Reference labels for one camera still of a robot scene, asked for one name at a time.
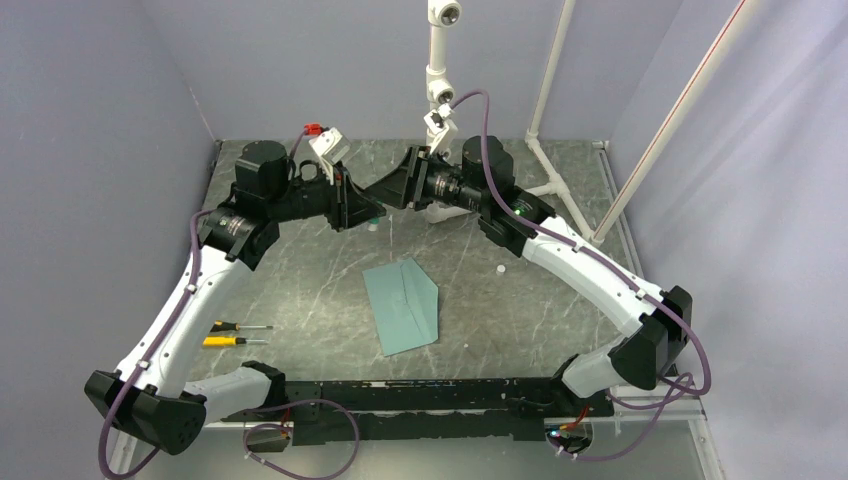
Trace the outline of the teal paper envelope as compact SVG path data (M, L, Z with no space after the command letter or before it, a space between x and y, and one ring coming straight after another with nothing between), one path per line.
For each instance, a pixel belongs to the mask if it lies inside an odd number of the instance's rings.
M384 356L439 339L438 286L412 258L363 272Z

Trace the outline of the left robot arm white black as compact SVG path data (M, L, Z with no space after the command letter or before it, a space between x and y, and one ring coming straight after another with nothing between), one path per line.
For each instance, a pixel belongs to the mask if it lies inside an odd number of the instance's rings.
M286 378L276 368L249 361L200 382L190 381L189 373L229 295L254 273L282 223L322 216L343 231L384 214L346 168L352 155L347 141L315 138L309 145L312 178L282 144L247 144L235 161L228 197L191 218L189 260L162 310L115 369L93 372L85 385L104 418L100 449L118 430L176 455L207 423L242 411L272 420L285 411Z

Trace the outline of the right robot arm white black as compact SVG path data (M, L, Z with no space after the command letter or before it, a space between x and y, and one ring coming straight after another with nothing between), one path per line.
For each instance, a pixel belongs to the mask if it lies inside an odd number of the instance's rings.
M583 241L552 206L516 185L514 159L494 136L467 140L458 165L413 146L366 191L398 209L442 203L476 213L487 239L564 281L613 323L614 340L571 357L557 371L551 401L564 415L612 387L656 388L688 343L691 296L625 271Z

